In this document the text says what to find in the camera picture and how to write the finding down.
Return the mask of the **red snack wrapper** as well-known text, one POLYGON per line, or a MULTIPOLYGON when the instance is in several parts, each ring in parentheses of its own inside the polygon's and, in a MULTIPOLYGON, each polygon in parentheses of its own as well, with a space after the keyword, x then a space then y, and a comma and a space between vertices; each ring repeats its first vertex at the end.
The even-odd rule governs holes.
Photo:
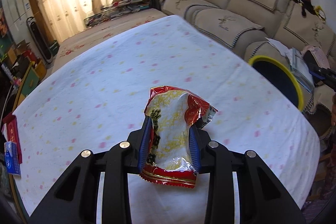
POLYGON ((189 151, 189 129, 203 128, 217 112, 186 89, 151 88, 145 108, 145 115, 152 121, 150 146, 140 176, 155 184, 194 188, 197 173, 189 151))

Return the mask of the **beige sofa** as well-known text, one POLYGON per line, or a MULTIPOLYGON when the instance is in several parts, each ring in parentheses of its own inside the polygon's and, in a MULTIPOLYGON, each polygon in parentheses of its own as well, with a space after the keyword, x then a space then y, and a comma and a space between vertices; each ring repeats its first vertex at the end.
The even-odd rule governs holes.
POLYGON ((301 53, 319 48, 335 68, 334 31, 317 16, 302 15, 294 0, 154 0, 154 6, 181 16, 245 61, 263 55, 289 65, 270 44, 275 39, 301 53))

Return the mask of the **black tower fan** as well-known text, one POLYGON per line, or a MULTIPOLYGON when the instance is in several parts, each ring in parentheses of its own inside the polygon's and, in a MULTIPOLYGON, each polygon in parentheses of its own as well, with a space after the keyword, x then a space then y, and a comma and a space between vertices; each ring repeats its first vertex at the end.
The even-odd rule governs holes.
POLYGON ((34 43, 36 44, 39 52, 42 54, 44 61, 47 64, 51 64, 53 61, 53 54, 43 37, 40 28, 37 25, 37 22, 33 16, 30 16, 26 20, 26 25, 29 29, 29 32, 33 38, 34 43))

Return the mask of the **yellow rimmed trash bin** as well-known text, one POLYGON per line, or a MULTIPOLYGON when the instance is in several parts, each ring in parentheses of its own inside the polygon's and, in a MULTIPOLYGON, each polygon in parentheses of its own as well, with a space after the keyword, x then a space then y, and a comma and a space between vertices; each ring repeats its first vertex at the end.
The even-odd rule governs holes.
POLYGON ((275 86, 290 102, 303 111, 303 91, 290 70, 276 59, 257 55, 248 60, 248 64, 275 86))

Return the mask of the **blue tissue pack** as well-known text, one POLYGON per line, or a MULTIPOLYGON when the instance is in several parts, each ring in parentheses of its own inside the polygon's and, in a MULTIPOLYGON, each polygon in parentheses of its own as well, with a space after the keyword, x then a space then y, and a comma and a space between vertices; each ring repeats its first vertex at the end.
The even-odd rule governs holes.
POLYGON ((20 176, 21 170, 18 160, 17 144, 13 141, 5 142, 5 164, 9 174, 20 176))

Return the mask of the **floral floor mattress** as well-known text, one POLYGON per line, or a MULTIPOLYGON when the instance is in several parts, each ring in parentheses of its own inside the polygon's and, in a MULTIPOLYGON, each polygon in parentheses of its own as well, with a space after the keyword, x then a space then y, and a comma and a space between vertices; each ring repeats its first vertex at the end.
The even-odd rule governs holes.
POLYGON ((165 17, 166 14, 156 9, 147 9, 134 14, 123 15, 119 18, 101 23, 92 28, 64 40, 60 44, 52 72, 90 48, 129 29, 165 17))

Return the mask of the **red envelope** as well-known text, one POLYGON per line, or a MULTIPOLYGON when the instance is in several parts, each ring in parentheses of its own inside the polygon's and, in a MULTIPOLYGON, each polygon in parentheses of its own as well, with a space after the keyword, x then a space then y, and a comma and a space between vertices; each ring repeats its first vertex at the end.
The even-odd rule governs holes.
POLYGON ((18 163, 22 164, 22 150, 19 143, 17 117, 13 113, 9 113, 2 121, 6 126, 7 140, 13 141, 17 145, 18 163))

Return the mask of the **white paper sheets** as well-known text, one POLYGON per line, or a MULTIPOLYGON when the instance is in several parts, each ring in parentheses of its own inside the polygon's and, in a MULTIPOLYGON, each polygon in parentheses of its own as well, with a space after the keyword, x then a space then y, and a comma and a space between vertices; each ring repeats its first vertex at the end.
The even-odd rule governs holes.
POLYGON ((275 39, 267 38, 267 40, 272 47, 279 51, 281 56, 287 57, 287 54, 289 53, 289 48, 287 46, 275 39))

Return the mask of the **white dotted tablecloth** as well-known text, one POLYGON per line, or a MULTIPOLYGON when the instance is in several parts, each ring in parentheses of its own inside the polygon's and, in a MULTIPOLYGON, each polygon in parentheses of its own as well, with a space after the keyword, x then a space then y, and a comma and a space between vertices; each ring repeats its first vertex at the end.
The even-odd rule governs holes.
POLYGON ((128 30, 74 58, 15 110, 23 162, 18 192, 31 214, 76 156, 107 151, 158 119, 159 166, 186 156, 194 93, 217 113, 205 130, 231 151, 255 151, 302 207, 319 158, 317 134, 262 75, 179 16, 128 30))

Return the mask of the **pink black bag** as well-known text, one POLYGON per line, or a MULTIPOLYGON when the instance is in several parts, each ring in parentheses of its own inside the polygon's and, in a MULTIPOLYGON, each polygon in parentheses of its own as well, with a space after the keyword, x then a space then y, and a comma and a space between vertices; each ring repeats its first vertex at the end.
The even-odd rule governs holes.
POLYGON ((301 54, 307 65, 314 64, 320 68, 330 69, 329 61, 321 48, 306 46, 301 54))

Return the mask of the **green yellow tv cabinet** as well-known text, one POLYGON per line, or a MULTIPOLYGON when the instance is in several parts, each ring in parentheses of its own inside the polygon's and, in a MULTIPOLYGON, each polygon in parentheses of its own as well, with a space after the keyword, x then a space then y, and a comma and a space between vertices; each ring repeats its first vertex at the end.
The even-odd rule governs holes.
POLYGON ((23 100, 38 86, 38 84, 45 78, 47 74, 47 68, 43 61, 39 61, 38 64, 30 62, 26 73, 21 80, 20 87, 18 88, 17 95, 15 97, 14 111, 23 100))

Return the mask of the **pile of books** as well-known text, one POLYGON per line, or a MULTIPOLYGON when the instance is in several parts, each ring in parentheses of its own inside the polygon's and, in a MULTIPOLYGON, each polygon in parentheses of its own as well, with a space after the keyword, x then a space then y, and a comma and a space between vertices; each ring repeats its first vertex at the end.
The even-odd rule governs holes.
POLYGON ((147 10, 151 8, 151 0, 120 0, 112 3, 108 7, 101 8, 97 14, 84 19, 86 28, 91 28, 121 16, 147 10))

